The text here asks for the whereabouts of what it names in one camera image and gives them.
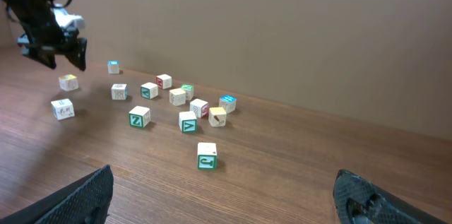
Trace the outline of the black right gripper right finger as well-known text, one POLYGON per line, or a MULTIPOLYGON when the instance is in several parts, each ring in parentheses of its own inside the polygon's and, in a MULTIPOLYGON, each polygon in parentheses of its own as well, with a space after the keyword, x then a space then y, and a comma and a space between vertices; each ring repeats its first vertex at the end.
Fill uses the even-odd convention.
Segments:
POLYGON ((333 199, 342 224, 445 224, 349 170, 338 171, 333 199))

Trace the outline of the white block red side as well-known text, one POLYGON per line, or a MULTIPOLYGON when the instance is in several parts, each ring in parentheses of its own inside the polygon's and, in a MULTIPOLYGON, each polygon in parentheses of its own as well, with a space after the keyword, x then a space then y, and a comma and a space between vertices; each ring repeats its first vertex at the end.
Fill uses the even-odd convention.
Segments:
POLYGON ((190 110, 195 113, 198 118, 208 115, 209 104, 205 100, 195 99, 190 102, 190 110))

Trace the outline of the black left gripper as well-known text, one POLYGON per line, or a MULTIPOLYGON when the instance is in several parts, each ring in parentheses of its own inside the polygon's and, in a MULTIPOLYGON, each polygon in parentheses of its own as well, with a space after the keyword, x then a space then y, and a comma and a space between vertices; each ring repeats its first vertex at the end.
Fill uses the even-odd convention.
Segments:
POLYGON ((57 64, 54 55, 64 55, 80 71, 85 71, 87 39, 79 38, 79 30, 72 35, 49 31, 54 22, 54 0, 16 0, 16 17, 25 31, 27 41, 21 44, 22 55, 50 69, 57 64))

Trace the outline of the white block green V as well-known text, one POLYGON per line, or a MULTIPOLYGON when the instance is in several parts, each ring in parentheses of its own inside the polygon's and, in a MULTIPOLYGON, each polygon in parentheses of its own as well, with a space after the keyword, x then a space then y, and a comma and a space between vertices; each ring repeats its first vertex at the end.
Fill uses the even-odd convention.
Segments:
POLYGON ((179 128, 182 133, 192 133, 197 130, 197 117, 195 112, 187 111, 179 113, 179 128))

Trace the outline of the plain white picture block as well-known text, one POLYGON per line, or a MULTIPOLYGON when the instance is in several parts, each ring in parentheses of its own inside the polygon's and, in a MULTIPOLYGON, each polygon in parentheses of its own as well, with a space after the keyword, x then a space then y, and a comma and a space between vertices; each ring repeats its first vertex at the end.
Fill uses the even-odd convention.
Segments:
POLYGON ((73 103, 68 99, 51 101, 54 116, 58 120, 68 119, 75 116, 73 103))

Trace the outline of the yellow top letter block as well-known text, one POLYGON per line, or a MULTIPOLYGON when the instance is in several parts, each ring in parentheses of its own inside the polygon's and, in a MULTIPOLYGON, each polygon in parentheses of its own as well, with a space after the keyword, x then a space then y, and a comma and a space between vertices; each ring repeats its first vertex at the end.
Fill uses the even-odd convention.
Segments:
POLYGON ((73 74, 59 77, 59 85, 62 90, 72 91, 78 89, 78 79, 73 74))

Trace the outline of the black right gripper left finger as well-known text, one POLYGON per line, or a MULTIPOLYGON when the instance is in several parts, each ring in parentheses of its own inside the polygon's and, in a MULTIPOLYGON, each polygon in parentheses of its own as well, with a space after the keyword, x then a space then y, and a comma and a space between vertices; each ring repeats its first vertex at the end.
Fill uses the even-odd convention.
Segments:
POLYGON ((1 219, 1 224, 103 224, 113 196, 114 176, 106 165, 34 204, 1 219))

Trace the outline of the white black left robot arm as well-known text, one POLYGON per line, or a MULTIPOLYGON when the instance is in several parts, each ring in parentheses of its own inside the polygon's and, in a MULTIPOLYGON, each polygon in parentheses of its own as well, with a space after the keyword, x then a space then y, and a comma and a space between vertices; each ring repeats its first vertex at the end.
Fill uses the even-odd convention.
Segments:
POLYGON ((85 22, 82 16, 67 12, 72 0, 2 1, 8 19, 24 29, 17 39, 24 57, 55 69, 55 56, 63 55, 76 68, 85 70, 88 41, 78 36, 85 22))

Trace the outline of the white block green J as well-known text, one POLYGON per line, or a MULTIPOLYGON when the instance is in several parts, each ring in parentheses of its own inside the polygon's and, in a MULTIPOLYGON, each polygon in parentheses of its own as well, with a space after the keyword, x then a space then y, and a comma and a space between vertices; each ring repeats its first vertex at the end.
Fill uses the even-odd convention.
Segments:
POLYGON ((217 167, 217 148, 215 143, 198 143, 197 168, 199 170, 215 170, 217 167))

